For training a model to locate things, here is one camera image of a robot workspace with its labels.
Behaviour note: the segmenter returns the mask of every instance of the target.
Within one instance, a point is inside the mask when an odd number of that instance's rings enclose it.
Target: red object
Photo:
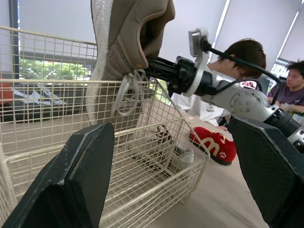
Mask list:
[[[10,83],[0,83],[0,105],[12,102],[13,97],[14,94]]]
[[[229,141],[218,132],[210,132],[203,127],[195,127],[193,129],[198,135],[202,143],[210,151],[211,158],[221,165],[231,165],[235,159],[237,150],[233,141]],[[198,146],[201,150],[204,150],[199,146],[198,139],[190,132],[189,138],[193,144]]]

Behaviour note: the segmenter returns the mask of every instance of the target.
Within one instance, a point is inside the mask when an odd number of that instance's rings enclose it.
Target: desk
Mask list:
[[[184,114],[191,127],[231,134]],[[253,200],[235,158],[232,165],[208,162],[197,189],[186,205],[177,204],[148,228],[269,228]]]

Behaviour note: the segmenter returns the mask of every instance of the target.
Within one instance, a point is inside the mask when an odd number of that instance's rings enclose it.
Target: wire basket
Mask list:
[[[23,61],[18,67],[23,80],[0,79],[0,225],[71,134],[92,124],[89,114],[97,123],[112,122],[115,128],[111,180],[100,227],[145,227],[177,202],[186,202],[200,181],[209,152],[197,150],[186,161],[176,155],[177,150],[192,146],[188,138],[192,129],[158,82],[139,82],[142,96],[135,110],[122,117],[111,112],[115,99],[112,92],[121,82],[85,80],[86,73],[94,68],[94,44],[0,27],[0,37],[4,35],[11,41],[14,36],[22,40],[19,55],[23,54]],[[45,42],[44,49],[39,48],[40,41]],[[57,45],[64,51],[57,52]],[[10,50],[7,53],[14,57],[12,45]],[[42,68],[48,64],[39,75],[42,80],[26,79],[38,77],[33,67],[40,61]],[[66,69],[58,61],[75,69]],[[8,65],[12,70],[16,66]],[[73,77],[75,72],[84,76],[81,80],[78,76],[74,80],[49,80],[61,71],[67,75],[73,71]],[[86,109],[88,86],[107,91],[96,96],[94,113]],[[132,96],[130,91],[126,96],[129,102],[121,109],[132,106]]]

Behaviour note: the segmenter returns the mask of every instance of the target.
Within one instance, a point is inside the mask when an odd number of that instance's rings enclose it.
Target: man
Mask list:
[[[263,46],[253,39],[240,40],[232,44],[225,53],[256,64],[263,69],[266,68],[266,55],[263,51]],[[259,78],[261,76],[260,73],[251,68],[241,67],[235,62],[221,57],[218,57],[216,62],[208,64],[208,68],[210,71],[217,71],[235,79],[245,77]],[[183,95],[173,94],[172,100],[181,110],[215,126],[218,126],[217,120],[220,117],[229,115],[229,112],[223,108],[203,102],[200,97],[196,95],[185,97]]]
[[[289,104],[292,110],[304,112],[304,61],[292,62],[287,69],[287,80],[281,84],[276,104]],[[278,86],[275,85],[269,92],[269,102],[272,102],[277,89]]]

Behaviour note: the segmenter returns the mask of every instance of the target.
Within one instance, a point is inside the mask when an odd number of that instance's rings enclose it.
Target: red slipper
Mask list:
[[[210,132],[203,127],[193,128],[202,143],[210,151],[211,158],[221,165],[231,165],[235,159],[237,150],[233,141],[229,141],[218,132]],[[204,148],[199,146],[199,141],[195,138],[194,134],[190,132],[189,138],[192,143],[199,147],[202,151]]]

